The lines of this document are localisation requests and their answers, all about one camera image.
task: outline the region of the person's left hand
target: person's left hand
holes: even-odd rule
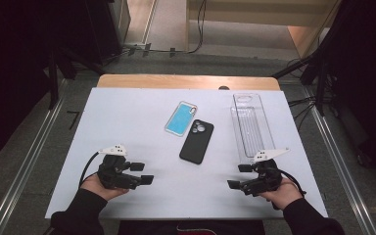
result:
[[[100,197],[104,198],[106,201],[118,197],[120,195],[126,194],[129,192],[128,189],[116,188],[116,189],[107,189],[100,182],[99,176],[93,174],[81,184],[80,188],[86,189],[90,192],[93,192]]]

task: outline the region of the transparent plastic box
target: transparent plastic box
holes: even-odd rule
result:
[[[240,164],[251,164],[258,151],[275,148],[258,94],[234,94],[231,116]]]

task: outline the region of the person's right hand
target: person's right hand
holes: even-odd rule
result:
[[[276,191],[268,191],[260,193],[259,195],[272,202],[282,211],[285,210],[289,204],[302,197],[296,185],[288,178],[282,179]]]
[[[81,184],[80,188],[86,189],[90,192],[93,192],[100,197],[104,198],[106,201],[113,199],[115,197],[121,196],[129,192],[128,189],[106,189],[103,184],[100,182],[99,176],[93,174],[90,177],[86,178]]]

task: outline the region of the white table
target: white table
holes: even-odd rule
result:
[[[227,180],[256,178],[238,171],[239,158],[231,120],[232,94],[258,93],[276,148],[291,151],[276,158],[278,167],[294,175],[307,191],[306,199],[324,216],[326,209],[313,178],[300,136],[282,91],[93,88],[70,146],[46,217],[64,211],[77,190],[80,175],[98,150],[123,144],[130,162],[142,162],[142,172],[155,175],[142,185],[111,200],[101,217],[119,219],[270,219],[282,217],[261,197],[228,188]],[[180,101],[198,106],[195,118],[214,125],[202,164],[179,159],[187,133],[177,137],[164,127]],[[99,155],[87,170],[97,171]]]

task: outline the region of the phone case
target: phone case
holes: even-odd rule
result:
[[[252,164],[261,150],[275,149],[259,94],[234,94],[231,116],[241,164]]]
[[[213,125],[195,119],[182,146],[179,158],[199,165],[203,162],[212,137]]]
[[[165,130],[182,136],[197,112],[197,106],[181,101],[165,126]]]

